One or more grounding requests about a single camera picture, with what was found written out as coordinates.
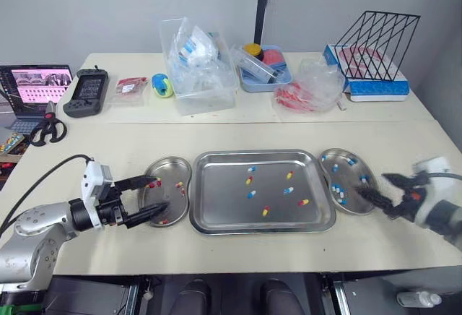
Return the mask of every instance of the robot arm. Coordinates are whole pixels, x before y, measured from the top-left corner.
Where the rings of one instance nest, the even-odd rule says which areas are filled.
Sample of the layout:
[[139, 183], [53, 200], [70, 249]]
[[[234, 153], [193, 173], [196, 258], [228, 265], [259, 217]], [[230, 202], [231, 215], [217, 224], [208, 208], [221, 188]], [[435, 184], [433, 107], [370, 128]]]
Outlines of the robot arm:
[[156, 204], [129, 215], [121, 194], [160, 180], [137, 176], [112, 185], [109, 167], [89, 161], [82, 179], [82, 199], [42, 205], [22, 213], [12, 237], [0, 249], [0, 310], [9, 304], [40, 303], [53, 276], [62, 244], [90, 228], [126, 225], [132, 228], [168, 206]]
[[424, 166], [432, 170], [431, 166], [436, 162], [441, 163], [445, 160], [440, 157], [415, 165], [414, 170], [418, 173], [411, 178], [397, 173], [383, 174], [390, 183], [404, 191], [401, 203], [396, 206], [391, 199], [375, 189], [360, 187], [357, 191], [366, 200], [381, 208], [390, 219], [404, 217], [422, 228], [429, 228], [462, 251], [462, 207], [448, 201], [452, 179], [447, 183], [442, 183], [440, 179], [461, 180], [462, 177], [450, 173], [428, 173]]

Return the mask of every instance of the blue plastic tray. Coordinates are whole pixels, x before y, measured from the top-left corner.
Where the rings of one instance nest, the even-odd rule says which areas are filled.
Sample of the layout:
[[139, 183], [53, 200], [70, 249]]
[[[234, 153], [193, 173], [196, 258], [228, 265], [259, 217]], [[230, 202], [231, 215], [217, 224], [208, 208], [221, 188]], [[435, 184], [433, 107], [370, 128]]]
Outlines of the blue plastic tray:
[[[265, 50], [278, 50], [281, 54], [282, 57], [284, 58], [284, 54], [282, 53], [282, 50], [279, 46], [261, 46], [263, 51]], [[281, 64], [274, 64], [271, 67], [274, 69], [279, 69]], [[283, 85], [283, 84], [289, 84], [292, 82], [292, 74], [290, 73], [290, 69], [286, 66], [283, 70], [283, 73], [281, 75], [281, 79], [278, 82], [272, 82], [271, 84], [268, 84], [267, 82], [259, 82], [257, 78], [255, 78], [252, 74], [248, 73], [246, 70], [239, 68], [240, 70], [240, 77], [242, 78], [243, 81], [243, 88], [245, 91], [248, 92], [265, 92], [265, 91], [273, 91], [276, 87]]]

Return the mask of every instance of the plastic bag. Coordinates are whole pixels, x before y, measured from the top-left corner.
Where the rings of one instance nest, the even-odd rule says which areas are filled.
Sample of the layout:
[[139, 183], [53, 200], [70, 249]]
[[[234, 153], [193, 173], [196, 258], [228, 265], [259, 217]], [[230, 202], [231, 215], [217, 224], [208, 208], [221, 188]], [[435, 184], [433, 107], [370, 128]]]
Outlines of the plastic bag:
[[234, 69], [220, 50], [220, 41], [219, 34], [205, 33], [189, 18], [183, 18], [167, 58], [175, 94], [221, 90], [235, 81]]
[[297, 113], [327, 111], [341, 99], [345, 77], [336, 65], [303, 60], [295, 80], [275, 89], [274, 100]]
[[142, 104], [143, 90], [148, 83], [146, 77], [126, 78], [119, 80], [115, 86], [115, 92], [110, 100], [111, 103]]

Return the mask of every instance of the laptop keyboard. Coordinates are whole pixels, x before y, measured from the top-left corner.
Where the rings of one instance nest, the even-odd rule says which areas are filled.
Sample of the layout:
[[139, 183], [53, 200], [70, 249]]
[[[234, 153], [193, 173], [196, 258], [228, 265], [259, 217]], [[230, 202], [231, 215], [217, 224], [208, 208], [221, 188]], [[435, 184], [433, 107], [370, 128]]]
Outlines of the laptop keyboard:
[[16, 120], [10, 127], [12, 131], [20, 134], [30, 134], [34, 127], [38, 125], [39, 121], [20, 121]]

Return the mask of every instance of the yellow lid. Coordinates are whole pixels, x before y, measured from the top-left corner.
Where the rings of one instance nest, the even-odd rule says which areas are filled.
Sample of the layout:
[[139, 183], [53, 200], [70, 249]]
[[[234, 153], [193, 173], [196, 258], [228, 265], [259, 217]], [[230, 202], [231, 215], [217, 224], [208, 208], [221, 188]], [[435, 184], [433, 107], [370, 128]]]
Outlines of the yellow lid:
[[261, 52], [261, 47], [255, 43], [249, 43], [244, 45], [244, 50], [252, 56], [257, 56]]

